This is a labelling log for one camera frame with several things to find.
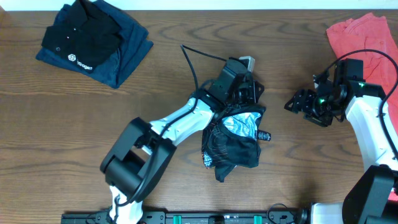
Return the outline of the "black printed cycling jersey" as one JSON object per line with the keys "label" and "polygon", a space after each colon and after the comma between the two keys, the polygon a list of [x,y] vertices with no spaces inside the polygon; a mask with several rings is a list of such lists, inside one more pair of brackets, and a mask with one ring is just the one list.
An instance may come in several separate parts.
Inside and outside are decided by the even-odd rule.
{"label": "black printed cycling jersey", "polygon": [[215,179],[224,182],[237,166],[259,165],[259,141],[270,141],[271,133],[259,129],[266,107],[230,106],[203,130],[201,154],[206,168],[215,169]]}

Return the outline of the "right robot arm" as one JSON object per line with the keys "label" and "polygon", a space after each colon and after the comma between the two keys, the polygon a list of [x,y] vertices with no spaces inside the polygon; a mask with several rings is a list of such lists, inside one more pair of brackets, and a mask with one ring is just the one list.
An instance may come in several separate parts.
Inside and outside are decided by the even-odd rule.
{"label": "right robot arm", "polygon": [[299,90],[284,108],[304,113],[322,127],[340,115],[352,126],[364,174],[343,202],[314,203],[310,223],[397,223],[397,134],[378,85],[353,82],[322,90]]}

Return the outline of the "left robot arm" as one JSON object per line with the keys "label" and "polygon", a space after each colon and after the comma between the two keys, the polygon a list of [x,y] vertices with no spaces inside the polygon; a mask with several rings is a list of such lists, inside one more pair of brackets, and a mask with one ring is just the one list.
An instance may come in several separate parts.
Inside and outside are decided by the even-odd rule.
{"label": "left robot arm", "polygon": [[142,202],[165,172],[177,146],[202,131],[205,167],[214,168],[217,181],[237,166],[258,166],[259,141],[271,135],[259,129],[266,109],[259,105],[263,85],[252,74],[220,75],[197,86],[186,105],[157,121],[133,119],[100,165],[113,204],[109,223],[138,223]]}

